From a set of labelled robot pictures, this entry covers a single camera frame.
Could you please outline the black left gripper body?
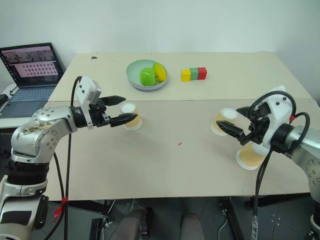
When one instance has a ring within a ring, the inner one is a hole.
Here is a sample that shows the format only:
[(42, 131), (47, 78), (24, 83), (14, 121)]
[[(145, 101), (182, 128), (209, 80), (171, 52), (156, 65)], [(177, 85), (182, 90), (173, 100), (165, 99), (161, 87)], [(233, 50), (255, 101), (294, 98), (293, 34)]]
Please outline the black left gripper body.
[(99, 128), (110, 123), (110, 118), (106, 114), (108, 101), (104, 98), (99, 98), (96, 103), (89, 104), (89, 114), (93, 126)]

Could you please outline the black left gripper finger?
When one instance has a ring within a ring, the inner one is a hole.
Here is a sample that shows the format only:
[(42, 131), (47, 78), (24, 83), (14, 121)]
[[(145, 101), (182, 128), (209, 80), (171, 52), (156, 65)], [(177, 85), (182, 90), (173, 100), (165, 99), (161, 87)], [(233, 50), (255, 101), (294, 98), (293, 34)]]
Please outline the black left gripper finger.
[(138, 115), (136, 113), (123, 113), (116, 117), (109, 118), (109, 125), (111, 128), (125, 125), (133, 121)]
[(101, 101), (104, 103), (105, 106), (115, 106), (118, 105), (126, 100), (125, 97), (113, 95), (113, 96), (107, 96), (102, 97)]

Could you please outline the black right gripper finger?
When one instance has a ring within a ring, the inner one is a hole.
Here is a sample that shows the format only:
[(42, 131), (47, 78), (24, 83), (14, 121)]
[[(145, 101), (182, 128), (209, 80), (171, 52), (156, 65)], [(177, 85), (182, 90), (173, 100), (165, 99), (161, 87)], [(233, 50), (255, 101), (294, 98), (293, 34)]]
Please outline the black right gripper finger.
[(237, 127), (229, 121), (218, 120), (216, 121), (216, 124), (224, 133), (236, 138), (237, 140), (240, 140), (245, 136), (245, 133), (241, 128)]
[(244, 106), (244, 107), (237, 108), (236, 111), (242, 116), (244, 116), (245, 118), (250, 118), (249, 109), (250, 109), (249, 106)]

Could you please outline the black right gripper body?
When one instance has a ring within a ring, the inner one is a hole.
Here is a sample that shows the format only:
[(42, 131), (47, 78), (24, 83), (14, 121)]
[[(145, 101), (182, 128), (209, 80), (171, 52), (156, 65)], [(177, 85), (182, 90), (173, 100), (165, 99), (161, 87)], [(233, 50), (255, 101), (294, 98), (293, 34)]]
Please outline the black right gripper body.
[(247, 118), (250, 120), (248, 127), (250, 133), (244, 135), (244, 137), (239, 140), (242, 146), (246, 145), (248, 142), (253, 142), (258, 145), (263, 142), (263, 138), (270, 125), (270, 119), (268, 118), (268, 114), (270, 113), (271, 110), (266, 102), (260, 104), (256, 110), (253, 110), (250, 118)]

